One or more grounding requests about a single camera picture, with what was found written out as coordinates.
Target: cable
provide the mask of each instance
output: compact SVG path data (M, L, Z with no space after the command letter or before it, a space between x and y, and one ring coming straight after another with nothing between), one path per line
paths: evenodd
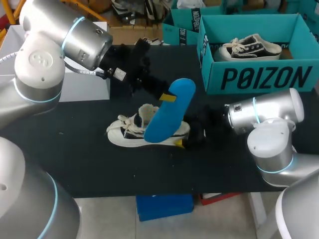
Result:
M3 58L0 59L0 64L6 60L9 60L10 58L13 58L13 57L16 57L16 55L18 54L18 52L14 52L14 53L11 53Z
M80 69L76 69L73 66L70 66L68 63L65 62L65 66L66 68L68 68L69 70L78 73L78 74L82 74L82 75L90 75L90 76L99 76L99 74L97 73L103 73L103 72L99 72L99 71L87 71L87 70L80 70Z

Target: blue light ring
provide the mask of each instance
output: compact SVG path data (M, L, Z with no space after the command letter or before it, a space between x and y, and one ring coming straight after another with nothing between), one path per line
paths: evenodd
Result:
M257 123L260 123L258 114L257 114L257 109L256 109L256 97L253 98L253 107L254 107L254 112L255 112L255 116L256 116L256 121Z
M50 174L48 174L48 175L52 179L53 186L54 186L54 191L55 191L54 206L53 206L53 210L52 210L52 213L51 213L51 216L50 216L50 219L49 219L48 223L46 224L45 228L43 229L42 233L39 235L39 237L37 239L43 239L43 237L45 236L45 234L49 230L49 228L50 228L50 226L51 226L51 224L53 222L54 216L56 214L56 209L57 209L57 205L58 205L58 189L57 189L57 186L56 186L56 183L55 183L54 179L51 177Z
M13 80L13 84L14 84L14 88L16 90L16 92L23 98L25 99L26 101L30 101L30 102L33 102L33 103L48 103L48 102L51 102L53 100L55 100L56 98L58 98L62 92L62 90L55 96L53 97L52 99L50 100L47 100L47 101L34 101L34 100L31 100L29 99L28 97L25 97L18 89L18 86L16 85L16 79Z
M64 40L63 40L63 43L62 43L62 51L64 51L64 47L65 47L65 44L67 42L67 38L71 35L72 31L74 30L74 28L77 26L77 24L79 24L81 21L83 21L85 19L85 17L80 17L79 19L77 19L75 21L75 23L73 24L73 26L70 28L70 30L68 31L68 33L66 34Z
M275 171L275 172L268 172L268 171L265 171L265 170L261 169L258 165L256 165L256 166L257 166L257 168L258 168L260 171L262 171L262 172L264 172L264 173L275 174L275 173L281 173L281 172L285 171L287 168L289 168L289 167L291 166L291 164L293 163L293 160L294 160L294 156L292 157L291 162L287 165L287 167L285 167L285 168L282 169L282 170Z

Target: red box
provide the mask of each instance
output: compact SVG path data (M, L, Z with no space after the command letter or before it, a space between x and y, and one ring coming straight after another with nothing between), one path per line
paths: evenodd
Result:
M208 205L208 204L211 204L211 203L216 203L218 201L221 201L221 200L224 200L226 198L231 198L231 197L234 197L236 195L239 195L240 193L221 193L219 195L216 195L216 196L213 196L211 198L207 198L207 199L204 199L202 197L201 194L198 195L202 205Z

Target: black and white sneaker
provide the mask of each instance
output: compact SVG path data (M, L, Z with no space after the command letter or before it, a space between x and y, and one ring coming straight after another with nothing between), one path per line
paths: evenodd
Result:
M122 115L106 130L109 141L121 147L140 147L149 144L177 145L181 139L187 138L190 131L189 124L182 121L175 134L160 143L149 143L144 140L144 132L147 125L159 108L150 104L144 104L139 112L128 118Z
M273 61L278 60L282 49L279 45L253 34L223 44L214 54L214 61Z

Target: blue insole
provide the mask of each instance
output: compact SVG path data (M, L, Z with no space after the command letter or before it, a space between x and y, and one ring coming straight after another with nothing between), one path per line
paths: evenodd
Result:
M195 83L188 78L175 80L169 91L177 96L174 102L164 101L147 126L144 139L159 143L171 137L180 127L188 105L196 90Z

